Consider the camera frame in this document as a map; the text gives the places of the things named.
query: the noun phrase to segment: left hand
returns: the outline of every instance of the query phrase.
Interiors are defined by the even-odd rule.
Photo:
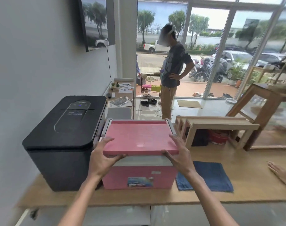
[[[97,177],[101,180],[117,161],[126,157],[126,155],[119,155],[114,158],[107,158],[103,154],[105,145],[112,140],[114,138],[104,137],[92,151],[88,168],[88,179]]]
[[[170,73],[170,74],[168,75],[168,77],[169,77],[170,79],[175,79],[175,80],[180,80],[180,79],[181,79],[181,76],[179,76],[179,75],[177,75],[177,74],[174,74],[174,73]]]

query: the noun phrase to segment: pink box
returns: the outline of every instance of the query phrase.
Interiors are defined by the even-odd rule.
[[[106,135],[114,137],[103,153],[106,156],[127,154],[102,179],[106,189],[170,189],[177,174],[171,162],[161,154],[166,149],[178,154],[169,134],[175,133],[170,120],[111,121]]]

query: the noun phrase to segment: brown pants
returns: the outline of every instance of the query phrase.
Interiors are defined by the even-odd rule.
[[[171,103],[176,94],[176,88],[161,87],[161,106],[162,106],[162,119],[168,118],[171,120]]]

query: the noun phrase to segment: black appliance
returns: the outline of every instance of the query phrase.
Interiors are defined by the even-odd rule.
[[[53,191],[76,191],[88,174],[105,121],[104,96],[64,97],[23,146]]]

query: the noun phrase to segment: black hair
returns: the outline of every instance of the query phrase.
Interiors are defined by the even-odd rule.
[[[167,24],[165,25],[161,31],[163,31],[164,34],[167,34],[169,33],[170,31],[172,30],[172,24]],[[171,33],[172,35],[172,38],[174,38],[176,40],[176,33],[175,32],[172,32]]]

